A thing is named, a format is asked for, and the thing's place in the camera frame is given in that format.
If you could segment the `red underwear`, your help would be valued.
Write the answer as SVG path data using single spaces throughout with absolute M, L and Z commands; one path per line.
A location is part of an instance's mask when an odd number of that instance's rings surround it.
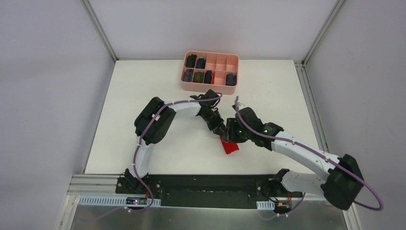
M 234 143 L 234 142 L 225 142 L 223 140 L 223 136 L 219 136 L 219 137 L 220 137 L 220 141 L 221 141 L 221 144 L 222 144 L 222 146 L 224 148 L 224 151 L 225 151 L 226 155 L 229 155 L 229 154 L 239 150 L 239 147 L 238 147 L 238 145 L 236 143 Z

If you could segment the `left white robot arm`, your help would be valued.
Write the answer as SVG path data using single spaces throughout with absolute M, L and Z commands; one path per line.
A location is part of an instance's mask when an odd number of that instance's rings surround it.
M 140 194 L 145 190 L 143 178 L 148 175 L 153 148 L 163 140 L 173 120 L 198 116 L 211 132 L 219 136 L 225 134 L 224 120 L 216 107 L 222 96 L 220 92 L 208 90 L 182 101 L 165 102 L 159 97 L 150 100 L 134 122 L 136 148 L 132 163 L 124 172 L 127 186 L 133 193 Z

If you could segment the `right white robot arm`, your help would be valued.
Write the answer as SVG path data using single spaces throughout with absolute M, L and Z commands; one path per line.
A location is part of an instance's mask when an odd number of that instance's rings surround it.
M 226 120 L 223 140 L 234 143 L 250 140 L 311 170 L 311 173 L 298 173 L 281 169 L 271 184 L 277 196 L 288 192 L 309 193 L 323 196 L 336 208 L 348 210 L 363 188 L 363 175 L 354 157 L 348 154 L 340 157 L 299 143 L 281 126 L 263 123 L 250 107 L 240 109 L 234 118 Z

